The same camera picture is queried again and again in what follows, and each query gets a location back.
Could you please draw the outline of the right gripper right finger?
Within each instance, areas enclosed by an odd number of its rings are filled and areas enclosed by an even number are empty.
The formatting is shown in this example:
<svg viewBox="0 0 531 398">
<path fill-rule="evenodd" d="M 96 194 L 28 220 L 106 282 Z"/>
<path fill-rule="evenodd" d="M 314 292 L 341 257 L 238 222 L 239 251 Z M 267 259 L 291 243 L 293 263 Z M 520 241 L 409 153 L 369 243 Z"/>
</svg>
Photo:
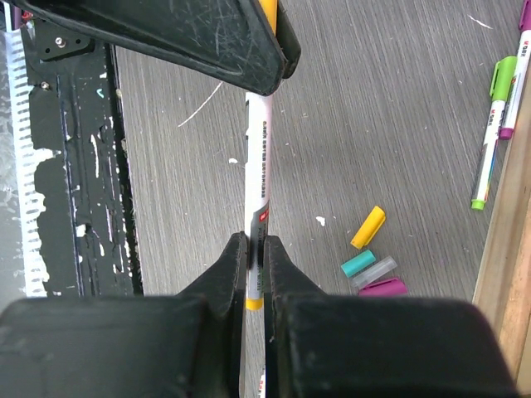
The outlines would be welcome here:
<svg viewBox="0 0 531 398">
<path fill-rule="evenodd" d="M 471 303 L 325 293 L 270 236 L 264 248 L 268 397 L 515 397 Z"/>
</svg>

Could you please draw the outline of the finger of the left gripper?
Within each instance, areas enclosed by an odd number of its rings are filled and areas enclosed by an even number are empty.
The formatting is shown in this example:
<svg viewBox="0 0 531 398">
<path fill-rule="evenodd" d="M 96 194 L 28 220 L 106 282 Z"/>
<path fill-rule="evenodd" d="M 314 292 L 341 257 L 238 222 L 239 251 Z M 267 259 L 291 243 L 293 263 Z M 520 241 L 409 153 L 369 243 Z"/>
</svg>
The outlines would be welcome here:
<svg viewBox="0 0 531 398">
<path fill-rule="evenodd" d="M 15 1 L 58 26 L 258 95 L 284 80 L 286 59 L 257 1 Z"/>
<path fill-rule="evenodd" d="M 299 64 L 301 46 L 285 8 L 280 1 L 277 2 L 277 26 L 275 36 L 286 59 L 283 78 L 287 80 L 295 73 L 295 69 Z"/>
</svg>

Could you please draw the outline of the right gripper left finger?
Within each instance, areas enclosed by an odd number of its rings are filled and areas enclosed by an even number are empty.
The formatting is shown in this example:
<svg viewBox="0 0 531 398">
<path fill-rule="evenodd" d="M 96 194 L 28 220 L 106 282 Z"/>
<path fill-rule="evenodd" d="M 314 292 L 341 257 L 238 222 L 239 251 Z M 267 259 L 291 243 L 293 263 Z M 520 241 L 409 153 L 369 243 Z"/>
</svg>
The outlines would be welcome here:
<svg viewBox="0 0 531 398">
<path fill-rule="evenodd" d="M 240 397 L 247 242 L 174 296 L 27 298 L 1 316 L 4 397 Z"/>
</svg>

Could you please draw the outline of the teal pen cap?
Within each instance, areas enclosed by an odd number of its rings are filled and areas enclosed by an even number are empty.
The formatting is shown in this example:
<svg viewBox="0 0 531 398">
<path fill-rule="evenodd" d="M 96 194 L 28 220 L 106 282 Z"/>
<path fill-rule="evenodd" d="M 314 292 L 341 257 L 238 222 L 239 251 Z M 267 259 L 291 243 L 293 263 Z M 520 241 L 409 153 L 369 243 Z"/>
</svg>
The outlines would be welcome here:
<svg viewBox="0 0 531 398">
<path fill-rule="evenodd" d="M 376 261 L 371 250 L 365 250 L 341 265 L 341 270 L 348 277 L 352 277 L 358 272 L 366 269 Z"/>
</svg>

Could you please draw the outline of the clear purple pen cap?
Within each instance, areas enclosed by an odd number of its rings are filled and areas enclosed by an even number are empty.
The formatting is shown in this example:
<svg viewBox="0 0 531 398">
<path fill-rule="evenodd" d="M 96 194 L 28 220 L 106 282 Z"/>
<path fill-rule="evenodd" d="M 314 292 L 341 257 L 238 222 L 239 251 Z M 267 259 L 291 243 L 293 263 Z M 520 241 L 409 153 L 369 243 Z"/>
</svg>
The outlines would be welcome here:
<svg viewBox="0 0 531 398">
<path fill-rule="evenodd" d="M 385 274 L 393 271 L 397 267 L 397 262 L 388 256 L 380 260 L 375 265 L 370 266 L 361 274 L 354 276 L 351 285 L 356 289 L 363 289 L 377 279 L 382 278 Z"/>
</svg>

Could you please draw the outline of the magenta pen cap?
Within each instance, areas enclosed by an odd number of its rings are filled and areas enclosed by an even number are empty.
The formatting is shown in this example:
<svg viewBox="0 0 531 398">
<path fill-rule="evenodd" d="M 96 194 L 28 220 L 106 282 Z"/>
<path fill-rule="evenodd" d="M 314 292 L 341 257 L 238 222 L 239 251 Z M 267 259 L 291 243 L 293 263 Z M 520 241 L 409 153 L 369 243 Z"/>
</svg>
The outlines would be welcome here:
<svg viewBox="0 0 531 398">
<path fill-rule="evenodd" d="M 407 294 L 407 286 L 399 278 L 384 279 L 372 282 L 358 292 L 358 296 L 398 296 Z"/>
</svg>

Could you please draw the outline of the yellow pen cap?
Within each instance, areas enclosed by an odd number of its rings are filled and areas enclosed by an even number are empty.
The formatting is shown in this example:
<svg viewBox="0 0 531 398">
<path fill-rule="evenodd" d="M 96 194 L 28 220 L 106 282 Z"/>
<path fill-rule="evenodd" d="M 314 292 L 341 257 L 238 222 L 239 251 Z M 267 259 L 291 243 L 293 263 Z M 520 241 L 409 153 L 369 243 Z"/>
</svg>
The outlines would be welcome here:
<svg viewBox="0 0 531 398">
<path fill-rule="evenodd" d="M 351 240 L 351 245 L 358 250 L 367 246 L 378 233 L 386 220 L 386 213 L 380 206 L 375 206 Z"/>
</svg>

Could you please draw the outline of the green cap marker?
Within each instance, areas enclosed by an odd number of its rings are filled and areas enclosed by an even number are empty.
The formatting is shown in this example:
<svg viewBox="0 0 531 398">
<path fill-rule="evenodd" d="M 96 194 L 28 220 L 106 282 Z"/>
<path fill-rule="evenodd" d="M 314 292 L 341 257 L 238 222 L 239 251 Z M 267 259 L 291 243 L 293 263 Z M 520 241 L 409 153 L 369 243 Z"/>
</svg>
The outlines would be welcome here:
<svg viewBox="0 0 531 398">
<path fill-rule="evenodd" d="M 504 110 L 509 97 L 509 89 L 514 76 L 516 63 L 516 56 L 506 56 L 494 66 L 490 83 L 490 111 L 480 151 L 475 186 L 470 200 L 472 210 L 482 211 L 488 199 L 495 152 L 499 140 L 499 129 L 504 117 Z"/>
</svg>

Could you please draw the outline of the magenta cap marker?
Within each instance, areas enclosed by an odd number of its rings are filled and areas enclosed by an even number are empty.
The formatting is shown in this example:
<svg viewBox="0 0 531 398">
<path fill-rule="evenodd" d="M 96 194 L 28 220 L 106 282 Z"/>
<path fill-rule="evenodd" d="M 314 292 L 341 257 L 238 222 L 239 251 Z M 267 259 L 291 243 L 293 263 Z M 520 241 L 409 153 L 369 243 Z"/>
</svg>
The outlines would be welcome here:
<svg viewBox="0 0 531 398">
<path fill-rule="evenodd" d="M 509 90 L 509 99 L 500 125 L 499 139 L 512 138 L 518 118 L 519 106 L 524 92 L 524 83 L 530 60 L 530 1 L 525 0 L 519 19 L 519 48 L 514 76 Z"/>
</svg>

